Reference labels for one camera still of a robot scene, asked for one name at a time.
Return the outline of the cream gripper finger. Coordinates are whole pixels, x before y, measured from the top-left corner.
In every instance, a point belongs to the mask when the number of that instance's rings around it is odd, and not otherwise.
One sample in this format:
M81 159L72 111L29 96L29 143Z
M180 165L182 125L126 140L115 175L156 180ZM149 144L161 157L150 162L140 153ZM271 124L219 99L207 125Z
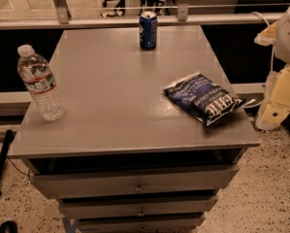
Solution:
M255 125L261 130L274 130L290 114L290 63L279 72L271 71L266 80L264 100Z
M257 36L254 38L254 43L264 47L273 45L275 42L275 32L277 26L277 21L270 24L266 29L257 34Z

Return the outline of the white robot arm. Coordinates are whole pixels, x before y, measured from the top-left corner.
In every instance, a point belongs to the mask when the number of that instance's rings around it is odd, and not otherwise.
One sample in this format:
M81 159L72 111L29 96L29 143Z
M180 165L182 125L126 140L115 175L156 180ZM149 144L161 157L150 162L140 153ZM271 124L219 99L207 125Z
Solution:
M274 130L290 115L290 6L279 21L258 33L254 42L273 46L274 56L286 63L279 72L271 70L255 120L261 130Z

